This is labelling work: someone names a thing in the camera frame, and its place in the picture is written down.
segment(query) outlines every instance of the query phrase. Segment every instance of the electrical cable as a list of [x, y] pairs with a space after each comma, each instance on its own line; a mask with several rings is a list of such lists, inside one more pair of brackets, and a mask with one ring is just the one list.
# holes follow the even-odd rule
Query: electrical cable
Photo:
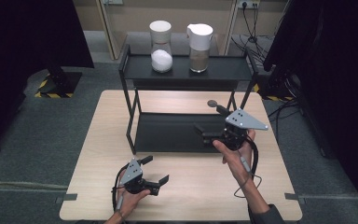
[[[234, 42], [234, 44], [237, 46], [237, 48], [239, 48], [240, 50], [242, 50], [242, 53], [245, 52], [245, 47], [241, 46], [237, 41], [235, 41], [233, 37], [231, 37], [231, 40]], [[255, 51], [252, 50], [252, 49], [250, 49], [250, 51], [251, 51], [254, 55], [257, 54], [257, 52], [255, 52]], [[256, 65], [260, 65], [260, 66], [263, 65], [263, 61], [260, 60], [258, 57], [254, 57], [254, 59], [256, 60]]]
[[[252, 163], [252, 168], [251, 168], [251, 171], [249, 172], [249, 174], [251, 175], [251, 177], [248, 177], [249, 178], [252, 178], [253, 180], [255, 179], [255, 177], [259, 178], [260, 179], [260, 182], [257, 184], [257, 187], [261, 184], [261, 181], [262, 181], [262, 178], [261, 176], [258, 176], [255, 174], [255, 171], [257, 169], [257, 164], [258, 164], [258, 149], [257, 149], [257, 145], [255, 144], [255, 142], [253, 141], [253, 139], [251, 137], [249, 137], [249, 135], [246, 135], [246, 138], [245, 138], [245, 141], [251, 146], [251, 149], [253, 150], [254, 152], [254, 156], [253, 156], [253, 163]], [[245, 181], [245, 183], [243, 183], [235, 192], [234, 192], [234, 196], [235, 197], [239, 197], [239, 198], [245, 198], [245, 197], [242, 197], [242, 196], [239, 196], [237, 195], [237, 192], [241, 189], [241, 187], [243, 187], [246, 182], [248, 181], [248, 179]], [[253, 213], [252, 213], [252, 210], [251, 210], [251, 207], [249, 206], [248, 204], [248, 213], [249, 213], [249, 218], [250, 218], [250, 221], [251, 223], [255, 223], [254, 221], [254, 218], [253, 218]]]
[[[260, 186], [261, 182], [263, 181], [263, 178], [259, 175], [254, 175], [252, 173], [250, 173], [250, 175], [252, 177], [257, 177], [260, 181], [256, 184], [256, 188], [258, 189], [258, 187]], [[242, 189], [243, 186], [245, 186], [247, 183], [247, 180], [245, 181], [245, 183], [243, 183], [237, 190], [235, 190], [234, 192], [234, 196], [237, 197], [237, 198], [246, 198], [246, 196], [240, 196], [240, 195], [237, 195], [238, 191], [240, 191], [240, 189]]]
[[284, 87], [286, 87], [286, 89], [290, 92], [290, 94], [292, 94], [293, 97], [297, 98], [294, 88], [292, 87], [292, 84], [290, 83], [289, 79], [286, 78], [283, 82]]
[[115, 186], [112, 188], [112, 203], [113, 203], [113, 211], [115, 211], [115, 212], [116, 212], [116, 207], [117, 207], [117, 201], [116, 201], [117, 190], [123, 188], [123, 187], [118, 186], [118, 180], [120, 179], [121, 172], [126, 170], [128, 166], [129, 166], [129, 163], [127, 163], [125, 166], [121, 167], [120, 171], [118, 171], [117, 176], [116, 176]]
[[279, 119], [288, 118], [288, 117], [294, 115], [295, 113], [297, 113], [299, 110], [297, 110], [295, 113], [291, 113], [290, 115], [285, 116], [285, 117], [280, 117], [280, 114], [283, 109], [285, 109], [287, 107], [293, 107], [293, 106], [298, 106], [298, 104], [296, 103], [296, 98], [293, 98], [290, 101], [287, 101], [286, 103], [284, 103], [283, 105], [280, 105], [278, 107], [278, 109], [274, 110], [272, 113], [270, 113], [268, 115], [268, 117], [271, 117], [272, 115], [276, 114], [275, 119], [270, 119], [269, 121], [275, 121], [275, 134], [276, 134], [276, 139], [277, 139], [278, 145], [279, 145], [279, 125], [278, 125]]
[[264, 55], [264, 52], [266, 52], [266, 53], [268, 53], [268, 52], [265, 50], [265, 48], [262, 48], [257, 42], [256, 27], [257, 27], [258, 12], [259, 12], [258, 4], [254, 4], [253, 7], [255, 8], [255, 10], [254, 10], [254, 27], [253, 27], [253, 30], [251, 31], [250, 26], [249, 26], [249, 22], [247, 21], [246, 15], [245, 15], [246, 5], [245, 4], [242, 5], [242, 14], [243, 14], [243, 17], [245, 19], [246, 28], [247, 28], [247, 30], [249, 32], [249, 37], [248, 37], [246, 43], [244, 43], [242, 38], [241, 38], [241, 35], [240, 35], [240, 40], [241, 40], [242, 44], [244, 45], [244, 47], [240, 48], [240, 49], [243, 50], [247, 46], [247, 44], [249, 42], [254, 43], [255, 44], [255, 50], [251, 49], [251, 52], [256, 56], [255, 59], [258, 62], [261, 63], [260, 66], [262, 66], [263, 62], [266, 60], [266, 56]]

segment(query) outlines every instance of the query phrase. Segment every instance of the black metal shelf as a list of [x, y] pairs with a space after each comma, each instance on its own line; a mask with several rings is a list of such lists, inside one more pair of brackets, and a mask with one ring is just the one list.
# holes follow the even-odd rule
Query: black metal shelf
[[[131, 54], [129, 45], [123, 50], [123, 57], [118, 72], [130, 112], [130, 122], [127, 130], [133, 154], [136, 151], [180, 151], [180, 152], [208, 152], [213, 148], [205, 148], [202, 138], [194, 131], [194, 122], [201, 120], [202, 125], [214, 130], [223, 130], [224, 118], [216, 115], [188, 115], [144, 113], [140, 106], [138, 90], [148, 91], [231, 91], [227, 108], [237, 108], [234, 100], [235, 90], [240, 81], [249, 81], [241, 103], [241, 108], [249, 97], [255, 79], [258, 75], [253, 57], [248, 57], [249, 50], [243, 57], [211, 56], [208, 68], [202, 73], [192, 72], [189, 68], [188, 55], [173, 55], [172, 69], [166, 73], [153, 70], [149, 54]], [[128, 81], [132, 81], [135, 91], [133, 104], [129, 96]], [[139, 121], [136, 141], [130, 136], [135, 110], [138, 108]]]

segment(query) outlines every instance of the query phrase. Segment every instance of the left hand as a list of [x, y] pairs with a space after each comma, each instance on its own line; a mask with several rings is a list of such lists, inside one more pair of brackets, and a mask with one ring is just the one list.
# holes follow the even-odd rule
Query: left hand
[[[125, 170], [121, 172], [120, 179], [124, 175], [124, 173]], [[117, 189], [117, 200], [120, 198], [120, 196], [123, 196], [123, 203], [120, 207], [121, 215], [124, 218], [128, 217], [132, 213], [132, 211], [136, 208], [138, 202], [149, 194], [150, 194], [149, 189], [143, 190], [137, 194], [131, 194], [128, 191], [126, 191], [125, 188]]]

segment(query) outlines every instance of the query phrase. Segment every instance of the sleeve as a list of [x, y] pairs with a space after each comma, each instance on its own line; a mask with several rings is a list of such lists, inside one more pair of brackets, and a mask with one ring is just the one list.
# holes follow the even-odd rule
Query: sleeve
[[274, 204], [269, 205], [269, 210], [266, 213], [254, 214], [252, 213], [255, 224], [284, 224], [283, 218]]

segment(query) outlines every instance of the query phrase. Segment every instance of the gray floor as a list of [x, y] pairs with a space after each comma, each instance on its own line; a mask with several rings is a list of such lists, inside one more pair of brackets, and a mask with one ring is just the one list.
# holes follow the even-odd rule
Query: gray floor
[[[0, 223], [76, 223], [60, 219], [62, 197], [101, 92], [121, 88], [117, 61], [110, 59], [104, 35], [86, 32], [86, 37], [95, 69], [64, 68], [83, 73], [72, 98], [36, 98], [47, 71], [29, 78], [27, 98], [0, 143]], [[147, 53], [147, 38], [134, 33], [129, 43], [133, 50]], [[260, 38], [266, 50], [270, 40]], [[185, 46], [185, 36], [172, 37], [174, 53], [187, 53]], [[241, 55], [241, 51], [232, 44], [229, 54]], [[268, 113], [282, 105], [263, 103]], [[283, 110], [281, 116], [292, 113], [279, 119], [278, 127], [275, 122], [271, 125], [275, 133], [279, 130], [276, 137], [303, 212], [300, 223], [358, 223], [358, 194], [351, 181], [338, 161], [321, 156], [297, 107]]]

